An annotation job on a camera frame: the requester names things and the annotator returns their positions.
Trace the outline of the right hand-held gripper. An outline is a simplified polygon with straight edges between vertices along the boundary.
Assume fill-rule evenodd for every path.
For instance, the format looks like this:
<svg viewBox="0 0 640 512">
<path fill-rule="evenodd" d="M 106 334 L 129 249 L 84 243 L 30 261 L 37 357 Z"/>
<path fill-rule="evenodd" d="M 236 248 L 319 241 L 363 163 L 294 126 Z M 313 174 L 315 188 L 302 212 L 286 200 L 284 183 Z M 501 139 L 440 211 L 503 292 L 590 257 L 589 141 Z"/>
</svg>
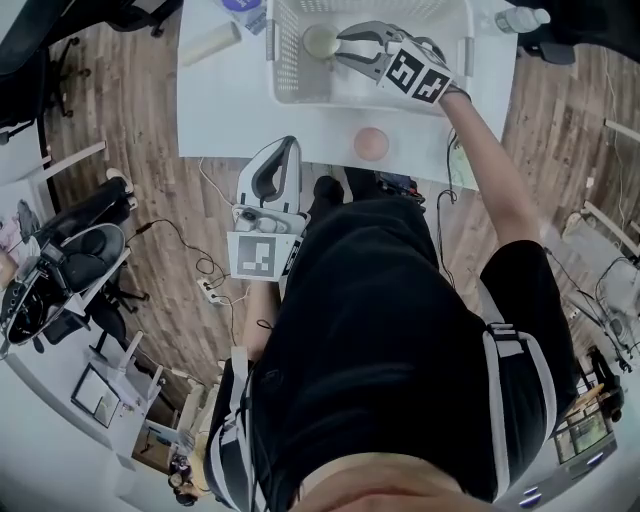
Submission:
<svg viewBox="0 0 640 512">
<path fill-rule="evenodd" d="M 336 38 L 381 46 L 383 53 L 375 57 L 346 52 L 337 52 L 334 57 L 398 98 L 434 105 L 454 82 L 452 72 L 429 38 L 410 37 L 381 21 L 352 25 Z"/>
</svg>

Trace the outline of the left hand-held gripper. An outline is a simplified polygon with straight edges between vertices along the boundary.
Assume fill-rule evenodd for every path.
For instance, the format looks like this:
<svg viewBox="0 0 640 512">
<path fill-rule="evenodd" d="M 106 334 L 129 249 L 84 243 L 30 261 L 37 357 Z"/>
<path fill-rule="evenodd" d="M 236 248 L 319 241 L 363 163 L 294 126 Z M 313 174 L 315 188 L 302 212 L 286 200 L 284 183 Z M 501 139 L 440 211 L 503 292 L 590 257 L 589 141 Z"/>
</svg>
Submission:
<svg viewBox="0 0 640 512">
<path fill-rule="evenodd" d="M 233 207 L 234 229 L 227 233 L 233 278 L 278 282 L 291 271 L 309 223 L 307 214 L 297 214 L 301 167 L 297 139 L 285 136 L 262 148 L 242 169 L 237 203 L 268 204 L 283 212 L 245 205 Z"/>
</svg>

